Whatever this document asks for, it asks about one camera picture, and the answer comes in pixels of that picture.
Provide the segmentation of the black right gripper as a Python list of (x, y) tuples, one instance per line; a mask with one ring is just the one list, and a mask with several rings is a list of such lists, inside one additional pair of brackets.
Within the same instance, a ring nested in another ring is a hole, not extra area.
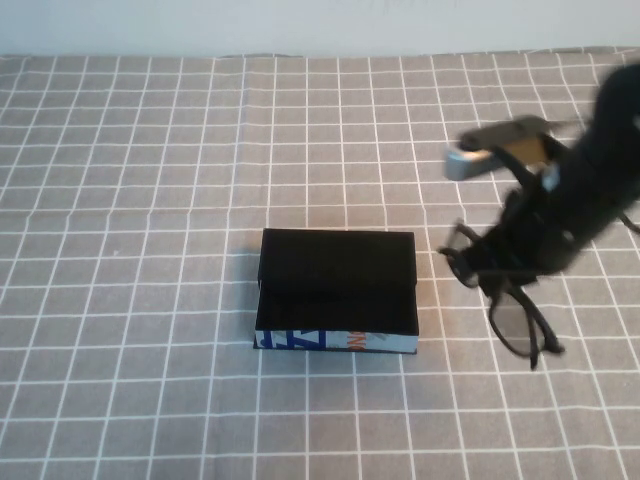
[(496, 154), (521, 188), (508, 195), (492, 237), (472, 237), (465, 249), (466, 279), (482, 277), (486, 296), (566, 269), (608, 226), (608, 160), (600, 152), (563, 149), (536, 174), (505, 150)]

